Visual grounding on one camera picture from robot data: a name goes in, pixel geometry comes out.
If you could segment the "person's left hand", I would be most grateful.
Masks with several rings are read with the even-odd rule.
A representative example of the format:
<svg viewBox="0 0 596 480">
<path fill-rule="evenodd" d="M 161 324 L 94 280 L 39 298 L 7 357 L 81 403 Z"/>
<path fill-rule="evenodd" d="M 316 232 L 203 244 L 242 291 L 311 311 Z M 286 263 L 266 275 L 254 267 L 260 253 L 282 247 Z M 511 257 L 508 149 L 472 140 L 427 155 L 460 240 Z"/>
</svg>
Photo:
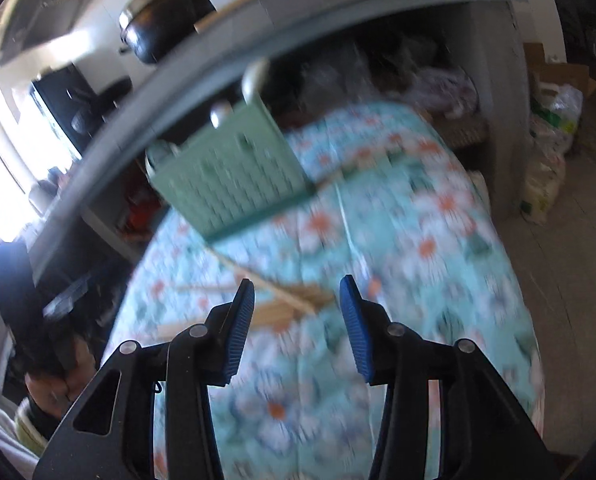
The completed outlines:
<svg viewBox="0 0 596 480">
<path fill-rule="evenodd" d="M 48 373 L 27 374 L 25 377 L 30 398 L 41 411 L 57 419 L 66 415 L 97 372 L 94 356 L 79 336 L 74 337 L 74 356 L 76 367 L 63 377 Z"/>
</svg>

